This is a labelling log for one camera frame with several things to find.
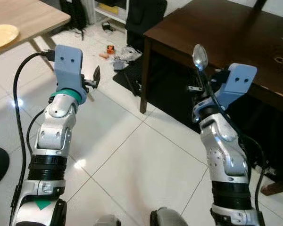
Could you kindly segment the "silver metal spoon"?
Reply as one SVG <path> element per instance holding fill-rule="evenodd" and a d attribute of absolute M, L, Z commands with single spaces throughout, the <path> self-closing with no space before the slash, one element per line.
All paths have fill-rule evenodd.
<path fill-rule="evenodd" d="M 194 66 L 196 67 L 196 73 L 204 92 L 210 94 L 211 87 L 206 75 L 206 69 L 208 68 L 208 54 L 201 44 L 196 44 L 194 46 L 192 52 L 192 60 Z"/>

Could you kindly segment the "dark brown wooden table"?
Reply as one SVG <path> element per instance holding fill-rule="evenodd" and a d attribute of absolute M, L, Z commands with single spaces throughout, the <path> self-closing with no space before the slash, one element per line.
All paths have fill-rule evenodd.
<path fill-rule="evenodd" d="M 146 112 L 152 54 L 191 66 L 196 44 L 208 50 L 211 67 L 255 66 L 249 95 L 283 113 L 283 17 L 229 0 L 191 0 L 144 32 L 141 113 Z"/>

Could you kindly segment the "white shelf unit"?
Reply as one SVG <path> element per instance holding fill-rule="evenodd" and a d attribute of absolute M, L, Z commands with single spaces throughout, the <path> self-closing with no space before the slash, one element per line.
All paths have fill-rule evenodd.
<path fill-rule="evenodd" d="M 128 17 L 129 0 L 116 0 L 116 2 L 114 2 L 114 6 L 118 6 L 117 15 L 100 9 L 99 3 L 101 2 L 98 2 L 98 0 L 93 0 L 92 2 L 92 9 L 93 9 L 92 21 L 93 22 L 100 21 L 100 19 L 109 18 L 121 24 L 126 24 L 126 20 Z"/>

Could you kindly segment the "slim black bag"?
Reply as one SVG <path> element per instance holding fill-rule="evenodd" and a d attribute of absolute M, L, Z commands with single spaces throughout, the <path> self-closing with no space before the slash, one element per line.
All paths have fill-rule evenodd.
<path fill-rule="evenodd" d="M 84 30 L 87 26 L 87 11 L 82 0 L 59 0 L 60 10 L 70 16 L 64 24 L 67 29 Z"/>

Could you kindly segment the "yellow item in shelf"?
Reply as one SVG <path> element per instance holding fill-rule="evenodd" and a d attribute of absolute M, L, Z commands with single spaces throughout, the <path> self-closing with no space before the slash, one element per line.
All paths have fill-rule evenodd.
<path fill-rule="evenodd" d="M 99 8 L 115 15 L 119 13 L 118 6 L 107 6 L 106 4 L 99 3 Z"/>

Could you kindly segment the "light wooden table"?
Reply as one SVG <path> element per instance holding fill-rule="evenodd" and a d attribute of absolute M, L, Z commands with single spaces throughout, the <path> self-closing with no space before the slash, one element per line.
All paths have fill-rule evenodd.
<path fill-rule="evenodd" d="M 54 48 L 56 44 L 49 32 L 68 23 L 70 18 L 40 0 L 0 0 L 0 24 L 12 24 L 19 29 L 18 37 L 0 48 L 0 55 L 25 42 L 36 46 L 36 37 L 42 37 L 48 47 Z"/>

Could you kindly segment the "yellow round plate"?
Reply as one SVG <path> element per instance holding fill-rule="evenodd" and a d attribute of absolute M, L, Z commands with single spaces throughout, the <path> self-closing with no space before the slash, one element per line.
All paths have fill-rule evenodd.
<path fill-rule="evenodd" d="M 19 36 L 19 29 L 12 24 L 0 24 L 0 48 L 14 41 Z"/>

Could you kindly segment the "grey right robot leg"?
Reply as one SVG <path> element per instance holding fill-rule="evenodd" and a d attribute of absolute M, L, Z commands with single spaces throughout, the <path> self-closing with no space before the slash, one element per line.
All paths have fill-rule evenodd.
<path fill-rule="evenodd" d="M 188 224 L 177 211 L 161 207 L 151 211 L 150 226 L 188 226 Z"/>

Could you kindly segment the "grey robot leg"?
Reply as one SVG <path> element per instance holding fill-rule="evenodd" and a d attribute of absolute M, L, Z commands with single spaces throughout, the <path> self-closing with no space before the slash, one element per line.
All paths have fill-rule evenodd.
<path fill-rule="evenodd" d="M 177 211 L 161 207 L 151 211 L 150 226 L 188 226 L 188 224 Z"/>
<path fill-rule="evenodd" d="M 115 215 L 103 215 L 94 222 L 93 226 L 121 226 L 121 221 Z"/>

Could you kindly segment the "grey left robot leg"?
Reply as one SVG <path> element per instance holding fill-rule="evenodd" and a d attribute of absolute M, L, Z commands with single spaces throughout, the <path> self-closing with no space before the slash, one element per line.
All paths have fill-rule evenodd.
<path fill-rule="evenodd" d="M 103 215 L 94 222 L 93 226 L 121 226 L 121 221 L 115 215 Z"/>

